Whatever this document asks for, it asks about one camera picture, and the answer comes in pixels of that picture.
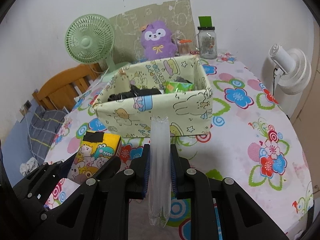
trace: floral tablecloth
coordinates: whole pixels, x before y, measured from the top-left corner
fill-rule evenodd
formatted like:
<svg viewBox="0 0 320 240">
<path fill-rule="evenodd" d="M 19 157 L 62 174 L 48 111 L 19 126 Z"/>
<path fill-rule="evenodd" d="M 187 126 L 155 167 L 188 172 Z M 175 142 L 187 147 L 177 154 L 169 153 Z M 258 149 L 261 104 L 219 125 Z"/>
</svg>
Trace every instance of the floral tablecloth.
<svg viewBox="0 0 320 240">
<path fill-rule="evenodd" d="M 173 137 L 172 143 L 180 156 L 208 177 L 233 178 L 289 236 L 313 205 L 310 173 L 290 121 L 266 87 L 230 53 L 201 61 L 213 93 L 210 133 Z M 68 159 L 88 129 L 108 132 L 91 108 L 106 85 L 97 82 L 66 116 L 45 161 Z M 141 155 L 145 143 L 148 138 L 122 138 L 121 169 Z M 78 186 L 62 179 L 47 205 L 60 205 Z M 161 230 L 148 224 L 147 206 L 148 200 L 130 205 L 130 239 L 157 239 L 158 234 L 190 239 L 189 200 L 172 197 L 170 219 Z"/>
</svg>

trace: green fan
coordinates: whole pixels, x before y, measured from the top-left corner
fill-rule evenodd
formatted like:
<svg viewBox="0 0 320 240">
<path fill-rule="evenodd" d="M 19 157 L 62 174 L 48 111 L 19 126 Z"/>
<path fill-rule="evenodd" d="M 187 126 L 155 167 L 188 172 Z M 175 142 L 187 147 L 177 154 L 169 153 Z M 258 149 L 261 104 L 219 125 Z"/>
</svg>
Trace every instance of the green fan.
<svg viewBox="0 0 320 240">
<path fill-rule="evenodd" d="M 101 15 L 87 14 L 76 19 L 68 28 L 65 43 L 69 55 L 77 62 L 93 64 L 105 60 L 108 76 L 128 64 L 115 65 L 113 62 L 111 51 L 115 44 L 115 30 Z"/>
</svg>

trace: fabric storage bin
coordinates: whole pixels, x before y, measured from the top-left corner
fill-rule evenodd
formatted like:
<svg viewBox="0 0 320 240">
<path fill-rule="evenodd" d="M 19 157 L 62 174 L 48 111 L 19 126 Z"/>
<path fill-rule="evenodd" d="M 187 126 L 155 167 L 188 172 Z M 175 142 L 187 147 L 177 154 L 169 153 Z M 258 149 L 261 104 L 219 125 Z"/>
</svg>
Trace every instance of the fabric storage bin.
<svg viewBox="0 0 320 240">
<path fill-rule="evenodd" d="M 194 91 L 127 98 L 108 102 L 112 94 L 128 92 L 130 84 L 164 89 L 164 82 L 182 77 L 195 84 Z M 206 134 L 212 117 L 212 92 L 199 57 L 163 58 L 119 69 L 96 98 L 99 120 L 121 137 L 150 137 L 151 117 L 169 118 L 171 136 Z"/>
</svg>

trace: white fan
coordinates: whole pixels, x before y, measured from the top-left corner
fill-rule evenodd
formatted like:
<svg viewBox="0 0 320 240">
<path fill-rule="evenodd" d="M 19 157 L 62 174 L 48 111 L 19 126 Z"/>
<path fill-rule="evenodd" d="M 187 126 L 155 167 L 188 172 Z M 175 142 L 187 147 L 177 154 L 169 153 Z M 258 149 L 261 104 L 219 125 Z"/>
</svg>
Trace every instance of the white fan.
<svg viewBox="0 0 320 240">
<path fill-rule="evenodd" d="M 279 85 L 285 94 L 296 95 L 306 88 L 311 78 L 311 65 L 302 50 L 285 51 L 282 46 L 275 44 L 269 56 L 279 66 L 274 72 L 274 89 Z"/>
</svg>

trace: transparent plastic object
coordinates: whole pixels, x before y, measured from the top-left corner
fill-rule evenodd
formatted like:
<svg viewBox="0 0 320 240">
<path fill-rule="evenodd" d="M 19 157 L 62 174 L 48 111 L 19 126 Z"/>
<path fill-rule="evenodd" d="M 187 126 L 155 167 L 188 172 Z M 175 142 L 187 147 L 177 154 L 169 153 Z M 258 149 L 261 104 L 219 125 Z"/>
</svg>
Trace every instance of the transparent plastic object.
<svg viewBox="0 0 320 240">
<path fill-rule="evenodd" d="M 167 117 L 152 117 L 151 120 L 148 195 L 150 225 L 164 227 L 171 209 L 170 130 Z"/>
</svg>

